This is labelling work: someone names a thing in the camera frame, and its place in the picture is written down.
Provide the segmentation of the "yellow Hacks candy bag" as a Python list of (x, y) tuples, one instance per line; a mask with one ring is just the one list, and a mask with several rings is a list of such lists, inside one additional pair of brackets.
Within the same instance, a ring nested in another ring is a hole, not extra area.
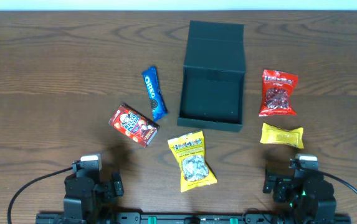
[(216, 176), (205, 160), (203, 131), (169, 139), (168, 146), (179, 164), (181, 192), (217, 183)]

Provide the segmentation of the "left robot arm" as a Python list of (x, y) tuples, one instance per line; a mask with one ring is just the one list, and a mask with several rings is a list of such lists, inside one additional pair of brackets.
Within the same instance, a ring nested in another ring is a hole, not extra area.
[(112, 214), (107, 205), (124, 194), (120, 171), (108, 180), (100, 179), (100, 161), (75, 161), (73, 174), (65, 178), (63, 217), (73, 223), (108, 223)]

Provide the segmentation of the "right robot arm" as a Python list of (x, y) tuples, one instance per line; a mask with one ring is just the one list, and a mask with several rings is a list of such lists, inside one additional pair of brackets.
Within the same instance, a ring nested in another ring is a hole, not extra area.
[(334, 223), (336, 199), (333, 185), (318, 170), (316, 156), (298, 154), (290, 160), (292, 175), (265, 167), (263, 193), (290, 208), (273, 215), (271, 223)]

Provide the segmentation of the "blue Oreo cookie pack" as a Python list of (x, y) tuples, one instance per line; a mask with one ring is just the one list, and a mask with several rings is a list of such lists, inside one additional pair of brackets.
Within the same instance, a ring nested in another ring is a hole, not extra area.
[(150, 99), (153, 121), (158, 121), (168, 114), (168, 110), (159, 87), (156, 67), (149, 67), (142, 72), (142, 76)]

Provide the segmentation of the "red Hacks candy bag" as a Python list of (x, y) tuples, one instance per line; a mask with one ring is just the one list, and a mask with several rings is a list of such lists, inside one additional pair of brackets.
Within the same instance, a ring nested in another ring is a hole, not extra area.
[(291, 73), (264, 70), (262, 74), (262, 104), (259, 116), (296, 115), (290, 96), (298, 84)]

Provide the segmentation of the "red Hello Panda box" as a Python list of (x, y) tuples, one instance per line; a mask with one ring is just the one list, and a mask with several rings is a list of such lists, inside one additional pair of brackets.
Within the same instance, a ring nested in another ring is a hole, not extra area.
[(147, 147), (159, 126), (127, 104), (121, 104), (110, 118), (109, 125), (143, 147)]

